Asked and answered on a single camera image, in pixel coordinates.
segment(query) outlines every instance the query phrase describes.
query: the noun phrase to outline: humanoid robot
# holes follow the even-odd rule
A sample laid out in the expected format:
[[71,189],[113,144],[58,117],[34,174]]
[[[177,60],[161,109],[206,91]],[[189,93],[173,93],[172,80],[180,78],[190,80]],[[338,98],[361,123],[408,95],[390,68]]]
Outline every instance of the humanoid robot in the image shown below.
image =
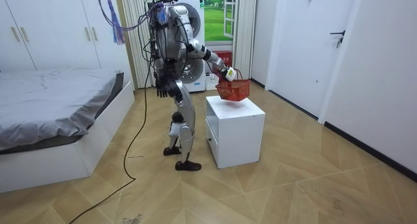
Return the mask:
[[158,2],[155,12],[150,16],[151,54],[156,60],[154,76],[158,96],[172,97],[177,110],[172,115],[169,146],[164,149],[164,156],[182,154],[181,161],[175,164],[178,171],[198,171],[201,164],[189,161],[195,135],[195,110],[186,87],[179,79],[175,64],[182,55],[188,59],[203,59],[219,71],[222,77],[232,81],[236,72],[227,67],[217,54],[201,45],[193,36],[193,29],[185,6],[176,5],[178,0]]

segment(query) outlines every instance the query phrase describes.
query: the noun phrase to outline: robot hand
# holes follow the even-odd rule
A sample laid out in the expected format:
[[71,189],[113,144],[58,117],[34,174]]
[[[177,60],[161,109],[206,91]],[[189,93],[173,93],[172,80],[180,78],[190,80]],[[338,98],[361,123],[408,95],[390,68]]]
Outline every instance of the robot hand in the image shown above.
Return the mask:
[[236,70],[227,66],[220,69],[220,74],[222,75],[222,78],[228,81],[233,81],[237,76]]
[[164,80],[164,77],[159,76],[156,72],[154,72],[154,77],[155,77],[156,95],[161,98],[168,97],[168,93],[164,85],[164,83],[166,82],[166,80]]

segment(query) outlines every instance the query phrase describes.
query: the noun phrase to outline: curtain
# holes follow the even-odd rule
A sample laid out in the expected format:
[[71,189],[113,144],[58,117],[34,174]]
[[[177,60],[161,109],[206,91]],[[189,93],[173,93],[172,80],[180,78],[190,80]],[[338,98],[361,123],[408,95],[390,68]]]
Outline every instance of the curtain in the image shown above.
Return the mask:
[[[137,19],[145,13],[145,0],[122,0],[124,17],[127,26],[137,24]],[[136,71],[137,86],[145,87],[145,80],[148,73],[148,62],[142,57],[142,46],[149,41],[148,21],[142,23],[138,28],[128,31],[128,40],[132,52],[134,67]],[[152,71],[146,87],[153,85]]]
[[239,69],[244,79],[249,79],[252,72],[256,0],[237,0],[236,2],[233,68]]

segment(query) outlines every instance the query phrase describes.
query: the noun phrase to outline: red basket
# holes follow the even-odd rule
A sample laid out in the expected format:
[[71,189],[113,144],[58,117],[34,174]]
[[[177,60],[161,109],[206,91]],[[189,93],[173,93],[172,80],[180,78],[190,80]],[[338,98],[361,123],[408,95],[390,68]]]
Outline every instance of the red basket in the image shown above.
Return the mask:
[[220,81],[216,88],[220,98],[230,101],[241,101],[249,96],[250,80]]

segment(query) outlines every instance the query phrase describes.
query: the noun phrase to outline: floor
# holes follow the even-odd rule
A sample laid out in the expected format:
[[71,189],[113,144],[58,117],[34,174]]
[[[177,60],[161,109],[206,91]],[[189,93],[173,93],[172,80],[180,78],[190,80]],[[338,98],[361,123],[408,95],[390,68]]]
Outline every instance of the floor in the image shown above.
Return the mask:
[[[191,160],[177,172],[168,144],[169,98],[148,91],[148,122],[128,155],[137,180],[76,223],[417,223],[417,184],[327,130],[283,100],[251,86],[266,112],[261,159],[218,170],[205,139],[205,97],[193,94],[197,134]],[[0,194],[0,223],[68,223],[129,181],[124,151],[143,121],[143,92],[90,178]]]

